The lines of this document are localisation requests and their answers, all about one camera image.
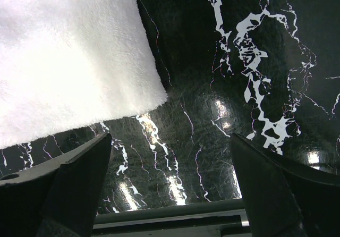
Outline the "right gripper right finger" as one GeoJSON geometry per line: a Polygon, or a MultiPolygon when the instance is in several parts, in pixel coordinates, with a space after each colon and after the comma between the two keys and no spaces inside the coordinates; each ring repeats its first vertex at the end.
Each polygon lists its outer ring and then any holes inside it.
{"type": "Polygon", "coordinates": [[[230,152],[253,236],[339,236],[339,176],[236,133],[230,152]]]}

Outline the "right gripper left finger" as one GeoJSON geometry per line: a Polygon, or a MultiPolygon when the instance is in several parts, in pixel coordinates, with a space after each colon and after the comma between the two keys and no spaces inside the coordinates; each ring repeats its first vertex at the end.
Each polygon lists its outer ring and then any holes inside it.
{"type": "Polygon", "coordinates": [[[36,236],[47,219],[91,236],[112,149],[101,134],[27,170],[1,178],[1,236],[36,236]]]}

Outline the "large white towel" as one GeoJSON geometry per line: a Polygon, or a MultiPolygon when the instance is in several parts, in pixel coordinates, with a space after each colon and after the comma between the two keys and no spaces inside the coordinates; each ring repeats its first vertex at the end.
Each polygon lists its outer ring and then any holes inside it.
{"type": "Polygon", "coordinates": [[[1,0],[1,148],[165,101],[136,0],[1,0]]]}

